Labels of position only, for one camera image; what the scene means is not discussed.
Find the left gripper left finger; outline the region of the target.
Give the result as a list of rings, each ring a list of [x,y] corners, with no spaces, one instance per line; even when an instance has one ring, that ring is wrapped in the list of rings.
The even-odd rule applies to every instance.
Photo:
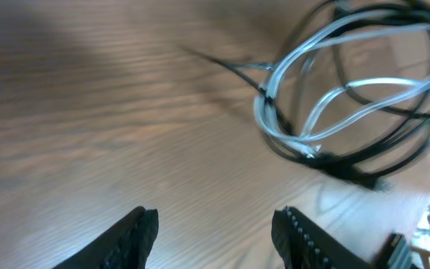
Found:
[[[54,269],[145,269],[158,230],[158,210],[139,206]]]

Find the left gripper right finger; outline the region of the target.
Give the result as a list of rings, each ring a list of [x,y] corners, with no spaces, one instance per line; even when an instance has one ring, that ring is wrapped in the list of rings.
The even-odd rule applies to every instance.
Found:
[[[272,216],[271,238],[286,269],[373,269],[294,207]]]

